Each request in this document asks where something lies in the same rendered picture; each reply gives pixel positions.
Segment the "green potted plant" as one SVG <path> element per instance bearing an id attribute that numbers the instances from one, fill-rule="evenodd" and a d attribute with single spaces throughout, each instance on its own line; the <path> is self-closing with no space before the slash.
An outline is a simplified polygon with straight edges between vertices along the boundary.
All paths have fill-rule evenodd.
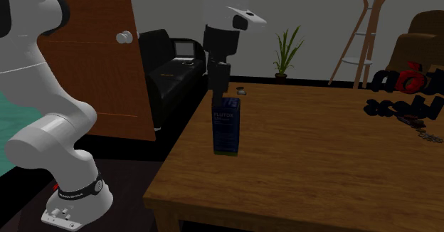
<path id="1" fill-rule="evenodd" d="M 279 50 L 276 51 L 277 60 L 273 62 L 276 66 L 277 73 L 275 74 L 276 83 L 283 85 L 285 84 L 287 74 L 285 73 L 288 68 L 293 68 L 294 65 L 291 64 L 296 52 L 300 49 L 301 45 L 305 42 L 304 36 L 293 45 L 295 37 L 299 32 L 301 26 L 297 26 L 289 36 L 289 30 L 283 31 L 282 34 L 276 33 L 277 41 L 279 45 Z"/>

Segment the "black and red letter sign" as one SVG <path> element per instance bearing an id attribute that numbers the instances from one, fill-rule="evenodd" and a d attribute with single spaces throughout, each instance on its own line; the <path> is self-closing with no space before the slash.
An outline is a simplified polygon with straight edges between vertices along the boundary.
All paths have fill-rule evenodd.
<path id="1" fill-rule="evenodd" d="M 377 93 L 380 88 L 392 93 L 394 90 L 407 95 L 414 95 L 413 102 L 392 102 L 375 99 L 366 101 L 364 112 L 370 116 L 403 117 L 412 115 L 419 119 L 436 120 L 444 108 L 444 70 L 435 69 L 433 72 L 422 74 L 420 63 L 410 62 L 409 69 L 401 72 L 380 70 L 371 82 L 371 90 Z"/>

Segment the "dark blue carton box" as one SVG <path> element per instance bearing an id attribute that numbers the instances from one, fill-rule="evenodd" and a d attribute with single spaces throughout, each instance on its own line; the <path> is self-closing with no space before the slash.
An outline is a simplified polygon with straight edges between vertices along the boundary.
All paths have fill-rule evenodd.
<path id="1" fill-rule="evenodd" d="M 212 106 L 213 151 L 236 156 L 239 148 L 241 99 L 222 97 L 219 106 Z"/>

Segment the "brown wooden door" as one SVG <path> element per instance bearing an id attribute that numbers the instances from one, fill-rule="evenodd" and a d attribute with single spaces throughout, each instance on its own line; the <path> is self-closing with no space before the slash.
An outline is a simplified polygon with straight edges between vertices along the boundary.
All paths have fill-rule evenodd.
<path id="1" fill-rule="evenodd" d="M 38 47 L 63 89 L 92 105 L 92 135 L 155 140 L 131 0 L 66 0 L 68 23 Z"/>

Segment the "brown wooden table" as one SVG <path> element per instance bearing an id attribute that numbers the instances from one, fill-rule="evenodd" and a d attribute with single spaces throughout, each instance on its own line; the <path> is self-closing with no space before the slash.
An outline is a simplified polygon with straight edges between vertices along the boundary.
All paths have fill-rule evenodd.
<path id="1" fill-rule="evenodd" d="M 234 157 L 213 153 L 207 93 L 143 200 L 179 222 L 254 232 L 444 232 L 444 112 L 429 142 L 369 99 L 399 92 L 247 83 Z"/>

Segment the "black leather sofa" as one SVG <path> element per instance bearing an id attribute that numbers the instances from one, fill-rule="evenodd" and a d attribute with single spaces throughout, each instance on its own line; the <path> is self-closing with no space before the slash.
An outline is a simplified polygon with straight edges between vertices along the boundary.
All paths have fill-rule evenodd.
<path id="1" fill-rule="evenodd" d="M 166 30 L 138 38 L 154 128 L 159 129 L 206 73 L 202 45 L 190 38 L 172 38 Z"/>

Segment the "dark robot stand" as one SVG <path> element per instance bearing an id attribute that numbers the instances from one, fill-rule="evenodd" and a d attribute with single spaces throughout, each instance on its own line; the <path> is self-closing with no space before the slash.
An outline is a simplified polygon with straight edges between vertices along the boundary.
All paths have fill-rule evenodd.
<path id="1" fill-rule="evenodd" d="M 157 232 L 143 194 L 160 162 L 96 159 L 114 197 L 110 210 L 76 232 Z M 42 213 L 56 181 L 45 169 L 15 167 L 0 177 L 0 232 L 69 232 L 43 223 Z"/>

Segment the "wooden coat rack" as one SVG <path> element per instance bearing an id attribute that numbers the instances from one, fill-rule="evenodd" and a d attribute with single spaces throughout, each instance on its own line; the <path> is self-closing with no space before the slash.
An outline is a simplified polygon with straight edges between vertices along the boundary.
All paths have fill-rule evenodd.
<path id="1" fill-rule="evenodd" d="M 362 9 L 361 15 L 359 17 L 359 20 L 357 21 L 354 30 L 352 31 L 352 34 L 349 37 L 349 40 L 347 44 L 345 45 L 345 48 L 337 62 L 337 65 L 329 79 L 328 85 L 331 85 L 335 75 L 337 74 L 337 71 L 339 70 L 339 67 L 343 63 L 356 65 L 356 75 L 354 79 L 353 88 L 357 89 L 359 87 L 359 83 L 361 82 L 361 74 L 364 74 L 363 81 L 362 81 L 362 87 L 366 88 L 366 85 L 368 83 L 369 79 L 369 70 L 370 65 L 373 64 L 372 62 L 372 56 L 373 56 L 373 50 L 374 50 L 374 43 L 376 38 L 376 32 L 379 22 L 379 15 L 381 11 L 381 7 L 384 4 L 386 0 L 373 0 L 372 5 L 369 5 L 368 0 L 363 0 L 364 7 Z M 370 11 L 369 16 L 369 22 L 367 24 L 367 28 L 365 32 L 359 32 L 359 27 L 364 20 L 365 15 Z M 349 50 L 350 45 L 352 44 L 352 41 L 354 40 L 355 36 L 363 36 L 364 42 L 362 44 L 361 53 L 359 57 L 346 57 L 346 54 Z"/>

